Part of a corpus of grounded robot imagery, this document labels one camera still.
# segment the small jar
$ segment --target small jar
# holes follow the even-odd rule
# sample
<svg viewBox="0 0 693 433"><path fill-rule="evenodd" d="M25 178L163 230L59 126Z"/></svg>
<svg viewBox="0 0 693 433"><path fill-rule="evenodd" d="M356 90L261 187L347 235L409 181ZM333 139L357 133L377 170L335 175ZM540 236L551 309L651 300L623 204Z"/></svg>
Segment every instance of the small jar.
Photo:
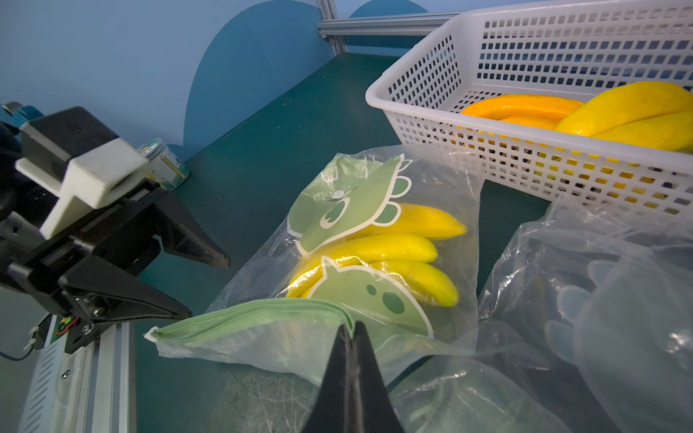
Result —
<svg viewBox="0 0 693 433"><path fill-rule="evenodd" d="M173 191L190 176L188 166L178 159L161 139L153 139L137 150L149 159L149 177L167 191Z"/></svg>

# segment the yellow banana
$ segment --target yellow banana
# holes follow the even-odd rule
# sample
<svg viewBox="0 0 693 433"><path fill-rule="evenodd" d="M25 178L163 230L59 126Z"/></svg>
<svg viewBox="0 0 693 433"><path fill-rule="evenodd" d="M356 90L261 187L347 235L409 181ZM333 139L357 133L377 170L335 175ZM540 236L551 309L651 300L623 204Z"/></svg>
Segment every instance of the yellow banana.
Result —
<svg viewBox="0 0 693 433"><path fill-rule="evenodd" d="M693 111L629 123L594 138L672 152L693 152Z"/></svg>
<svg viewBox="0 0 693 433"><path fill-rule="evenodd" d="M371 263L370 267L402 283L418 302L452 307L459 301L455 284L435 267L410 260Z"/></svg>
<svg viewBox="0 0 693 433"><path fill-rule="evenodd" d="M432 262L438 257L438 251L428 239L410 233L380 234L326 245L299 264L299 270L287 287L287 297L300 297L320 279L322 256L344 267L388 260Z"/></svg>
<svg viewBox="0 0 693 433"><path fill-rule="evenodd" d="M540 127L544 130L553 130L559 123L541 117L512 116L501 120L501 122L515 123L516 125Z"/></svg>
<svg viewBox="0 0 693 433"><path fill-rule="evenodd" d="M501 120L508 117L541 117L560 121L579 109L578 100L546 95L503 95L469 105L461 114Z"/></svg>
<svg viewBox="0 0 693 433"><path fill-rule="evenodd" d="M387 227L370 225L347 236L347 239L384 233L412 233L424 238L443 240L467 232L464 224L440 209L418 204L400 204L400 206L402 207L402 214L393 225Z"/></svg>
<svg viewBox="0 0 693 433"><path fill-rule="evenodd" d="M556 131L595 136L628 123L693 111L693 95L671 82L640 81L595 96L567 115Z"/></svg>

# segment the white plastic basket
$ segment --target white plastic basket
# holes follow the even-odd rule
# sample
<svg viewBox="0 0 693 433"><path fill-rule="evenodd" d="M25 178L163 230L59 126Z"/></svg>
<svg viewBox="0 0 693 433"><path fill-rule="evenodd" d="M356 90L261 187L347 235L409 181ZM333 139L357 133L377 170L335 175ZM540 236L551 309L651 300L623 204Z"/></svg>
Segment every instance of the white plastic basket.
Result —
<svg viewBox="0 0 693 433"><path fill-rule="evenodd" d="M693 218L693 155L465 116L502 94L587 101L641 80L693 85L690 0L545 2L464 13L368 88L405 144L475 149L486 177L554 200Z"/></svg>

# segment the plastic bag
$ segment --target plastic bag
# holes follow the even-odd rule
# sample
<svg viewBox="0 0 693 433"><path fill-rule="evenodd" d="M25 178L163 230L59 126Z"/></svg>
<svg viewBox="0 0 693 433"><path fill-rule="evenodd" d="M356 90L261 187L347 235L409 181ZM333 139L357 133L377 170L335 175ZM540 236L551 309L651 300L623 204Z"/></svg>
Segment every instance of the plastic bag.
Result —
<svg viewBox="0 0 693 433"><path fill-rule="evenodd" d="M466 152L338 154L207 314L146 337L162 356L315 384L339 323L366 323L386 383L422 356L471 353L483 172Z"/></svg>
<svg viewBox="0 0 693 433"><path fill-rule="evenodd" d="M693 431L693 224L614 211L562 197L520 226L474 355L391 395L405 430Z"/></svg>

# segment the green table surface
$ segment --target green table surface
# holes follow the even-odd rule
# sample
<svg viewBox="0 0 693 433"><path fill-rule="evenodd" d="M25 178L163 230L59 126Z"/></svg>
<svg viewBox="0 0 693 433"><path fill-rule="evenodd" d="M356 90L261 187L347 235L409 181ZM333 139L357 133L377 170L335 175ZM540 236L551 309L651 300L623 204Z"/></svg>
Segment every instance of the green table surface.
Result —
<svg viewBox="0 0 693 433"><path fill-rule="evenodd" d="M164 252L140 278L203 313L283 221L301 190L337 152L397 145L366 88L396 58L342 54L229 131L188 164L176 190L202 229L231 258L218 269ZM480 209L479 285L517 227L548 202L486 182ZM135 324L140 432L300 432L317 395L290 374L250 366L159 357L141 337L162 321Z"/></svg>

